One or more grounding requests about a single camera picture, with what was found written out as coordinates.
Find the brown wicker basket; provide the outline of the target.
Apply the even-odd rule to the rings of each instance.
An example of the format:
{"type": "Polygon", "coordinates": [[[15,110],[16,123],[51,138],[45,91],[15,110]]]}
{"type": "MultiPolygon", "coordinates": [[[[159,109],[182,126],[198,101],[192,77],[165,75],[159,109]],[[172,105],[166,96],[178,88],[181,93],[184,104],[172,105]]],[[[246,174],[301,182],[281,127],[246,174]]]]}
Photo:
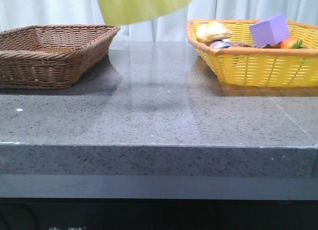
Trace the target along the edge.
{"type": "Polygon", "coordinates": [[[108,55],[120,26],[31,25],[0,33],[2,88],[71,87],[108,55]]]}

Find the small blue can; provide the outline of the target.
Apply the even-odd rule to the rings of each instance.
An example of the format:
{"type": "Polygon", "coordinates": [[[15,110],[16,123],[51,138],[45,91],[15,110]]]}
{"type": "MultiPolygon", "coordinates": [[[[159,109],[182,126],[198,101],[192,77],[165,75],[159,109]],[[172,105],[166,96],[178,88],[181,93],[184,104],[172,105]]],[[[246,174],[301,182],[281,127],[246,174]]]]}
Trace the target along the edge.
{"type": "Polygon", "coordinates": [[[224,48],[229,48],[231,46],[232,45],[230,43],[223,40],[214,40],[209,45],[211,49],[224,49],[224,48]]]}

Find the brown toy dinosaur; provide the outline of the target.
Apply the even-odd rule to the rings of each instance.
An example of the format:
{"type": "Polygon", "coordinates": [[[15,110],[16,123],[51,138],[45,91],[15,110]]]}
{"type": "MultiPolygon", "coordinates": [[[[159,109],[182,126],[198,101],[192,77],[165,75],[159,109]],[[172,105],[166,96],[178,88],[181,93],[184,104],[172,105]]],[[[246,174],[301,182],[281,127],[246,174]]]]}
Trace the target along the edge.
{"type": "Polygon", "coordinates": [[[239,47],[239,48],[255,48],[254,44],[246,43],[246,42],[229,42],[229,45],[232,47],[239,47]]]}

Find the bread roll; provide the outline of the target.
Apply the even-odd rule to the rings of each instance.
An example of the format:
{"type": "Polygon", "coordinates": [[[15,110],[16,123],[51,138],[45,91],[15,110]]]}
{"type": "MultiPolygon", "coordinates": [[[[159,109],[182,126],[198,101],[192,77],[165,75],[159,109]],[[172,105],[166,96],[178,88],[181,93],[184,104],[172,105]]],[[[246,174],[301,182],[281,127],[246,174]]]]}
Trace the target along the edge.
{"type": "Polygon", "coordinates": [[[222,23],[211,21],[198,27],[196,38],[199,42],[210,44],[215,40],[231,38],[234,32],[222,23]]]}

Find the toy carrot with leaves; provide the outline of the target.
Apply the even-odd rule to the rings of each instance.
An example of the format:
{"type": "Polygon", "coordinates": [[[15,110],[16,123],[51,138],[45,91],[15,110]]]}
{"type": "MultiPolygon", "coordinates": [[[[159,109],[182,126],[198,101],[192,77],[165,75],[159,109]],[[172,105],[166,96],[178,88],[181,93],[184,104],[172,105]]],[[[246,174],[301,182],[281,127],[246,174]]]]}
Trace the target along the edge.
{"type": "Polygon", "coordinates": [[[297,38],[286,38],[279,43],[279,48],[281,49],[307,49],[303,46],[303,41],[297,38]]]}

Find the yellow wicker basket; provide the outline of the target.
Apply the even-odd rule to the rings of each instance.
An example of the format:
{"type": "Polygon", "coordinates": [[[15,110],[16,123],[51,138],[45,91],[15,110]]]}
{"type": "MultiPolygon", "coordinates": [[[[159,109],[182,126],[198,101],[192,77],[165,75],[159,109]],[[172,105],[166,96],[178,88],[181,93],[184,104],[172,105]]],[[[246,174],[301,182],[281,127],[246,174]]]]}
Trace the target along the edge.
{"type": "Polygon", "coordinates": [[[318,27],[288,20],[293,38],[303,49],[230,47],[211,49],[197,41],[196,31],[208,19],[187,22],[188,42],[219,81],[240,86],[316,87],[318,85],[318,27]]]}

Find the yellow-green tape roll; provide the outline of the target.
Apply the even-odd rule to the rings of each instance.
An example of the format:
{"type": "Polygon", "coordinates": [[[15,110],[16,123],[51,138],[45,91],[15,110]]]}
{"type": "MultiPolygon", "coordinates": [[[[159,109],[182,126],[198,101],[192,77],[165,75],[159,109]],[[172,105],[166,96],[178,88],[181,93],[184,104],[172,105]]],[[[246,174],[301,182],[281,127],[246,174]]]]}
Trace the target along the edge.
{"type": "Polygon", "coordinates": [[[97,0],[108,25],[139,23],[175,12],[192,0],[97,0]]]}

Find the purple foam cube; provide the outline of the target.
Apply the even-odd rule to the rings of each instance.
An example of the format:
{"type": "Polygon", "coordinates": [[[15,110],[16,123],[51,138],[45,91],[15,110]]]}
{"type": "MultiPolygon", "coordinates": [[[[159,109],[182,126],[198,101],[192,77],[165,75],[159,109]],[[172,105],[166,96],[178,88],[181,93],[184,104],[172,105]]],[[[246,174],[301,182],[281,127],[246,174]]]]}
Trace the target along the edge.
{"type": "Polygon", "coordinates": [[[278,44],[290,36],[284,14],[263,19],[251,25],[249,30],[257,48],[278,44]]]}

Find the white curtain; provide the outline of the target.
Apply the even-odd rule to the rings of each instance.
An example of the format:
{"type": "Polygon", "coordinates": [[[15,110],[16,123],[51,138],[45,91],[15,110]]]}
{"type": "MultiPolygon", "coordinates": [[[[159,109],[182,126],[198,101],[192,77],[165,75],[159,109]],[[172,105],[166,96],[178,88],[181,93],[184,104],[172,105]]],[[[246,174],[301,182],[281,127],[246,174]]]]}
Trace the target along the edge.
{"type": "MultiPolygon", "coordinates": [[[[265,19],[283,13],[290,20],[317,24],[318,0],[192,0],[154,20],[123,25],[116,41],[186,40],[190,19],[265,19]]],[[[2,31],[35,24],[102,24],[97,0],[0,0],[2,31]]]]}

